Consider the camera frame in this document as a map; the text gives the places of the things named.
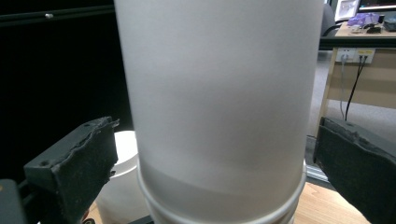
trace white cylinder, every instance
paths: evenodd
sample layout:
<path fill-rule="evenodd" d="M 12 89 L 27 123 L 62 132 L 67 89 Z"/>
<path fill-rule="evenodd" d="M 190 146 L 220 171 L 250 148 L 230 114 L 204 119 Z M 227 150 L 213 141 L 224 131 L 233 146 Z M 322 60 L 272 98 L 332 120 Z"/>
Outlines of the white cylinder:
<path fill-rule="evenodd" d="M 103 224 L 125 224 L 149 215 L 137 183 L 137 145 L 133 131 L 115 133 L 119 160 L 95 202 Z"/>
<path fill-rule="evenodd" d="M 158 223 L 287 223 L 304 147 L 323 2 L 115 0 Z"/>

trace monitor screen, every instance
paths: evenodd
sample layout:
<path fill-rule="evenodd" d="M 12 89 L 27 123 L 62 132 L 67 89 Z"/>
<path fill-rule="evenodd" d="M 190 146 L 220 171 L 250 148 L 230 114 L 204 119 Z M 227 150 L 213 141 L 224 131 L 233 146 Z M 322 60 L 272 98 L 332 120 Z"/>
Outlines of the monitor screen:
<path fill-rule="evenodd" d="M 396 11 L 396 0 L 361 0 L 358 12 Z"/>

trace wooden table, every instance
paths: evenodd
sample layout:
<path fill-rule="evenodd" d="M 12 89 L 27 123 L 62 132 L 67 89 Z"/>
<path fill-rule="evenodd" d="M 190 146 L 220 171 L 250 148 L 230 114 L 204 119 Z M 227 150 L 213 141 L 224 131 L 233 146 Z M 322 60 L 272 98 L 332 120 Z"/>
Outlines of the wooden table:
<path fill-rule="evenodd" d="M 385 30 L 381 34 L 352 34 L 351 27 L 344 22 L 338 30 L 337 36 L 360 36 L 360 37 L 396 37 L 396 32 L 390 33 Z M 327 113 L 329 100 L 341 99 L 341 63 L 335 61 L 337 50 L 332 51 L 332 58 L 327 75 L 326 86 L 323 92 L 322 103 L 318 114 L 317 129 L 320 119 Z M 343 101 L 347 102 L 356 79 L 359 63 L 346 63 L 344 72 L 344 95 Z M 386 108 L 396 108 L 396 50 L 375 49 L 372 63 L 364 65 L 359 78 L 359 87 L 356 88 L 352 102 L 361 105 L 374 105 Z"/>
<path fill-rule="evenodd" d="M 90 208 L 88 217 L 102 224 L 96 204 Z M 364 216 L 336 191 L 305 183 L 295 213 L 295 224 L 369 223 Z"/>

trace electrical outlet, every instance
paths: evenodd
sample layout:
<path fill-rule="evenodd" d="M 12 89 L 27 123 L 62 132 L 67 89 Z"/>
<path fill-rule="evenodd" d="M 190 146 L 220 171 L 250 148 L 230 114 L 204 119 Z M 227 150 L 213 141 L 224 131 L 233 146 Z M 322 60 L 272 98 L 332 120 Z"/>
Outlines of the electrical outlet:
<path fill-rule="evenodd" d="M 353 63 L 353 60 L 355 59 L 355 52 L 356 49 L 338 49 L 335 61 L 341 62 L 342 56 L 344 55 L 344 57 L 346 57 L 346 63 Z"/>
<path fill-rule="evenodd" d="M 374 53 L 375 53 L 375 49 L 356 49 L 353 62 L 358 63 L 360 56 L 362 56 L 361 62 L 363 63 L 364 56 L 367 56 L 365 63 L 371 63 L 374 58 Z"/>

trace black background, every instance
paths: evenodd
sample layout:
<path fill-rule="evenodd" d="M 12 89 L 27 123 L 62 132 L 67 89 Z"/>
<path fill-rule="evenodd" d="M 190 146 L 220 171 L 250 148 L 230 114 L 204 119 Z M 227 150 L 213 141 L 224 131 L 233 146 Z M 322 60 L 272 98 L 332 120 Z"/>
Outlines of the black background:
<path fill-rule="evenodd" d="M 112 4 L 25 3 L 1 13 Z M 21 182 L 25 163 L 92 119 L 134 129 L 115 13 L 0 27 L 0 78 L 0 178 Z"/>

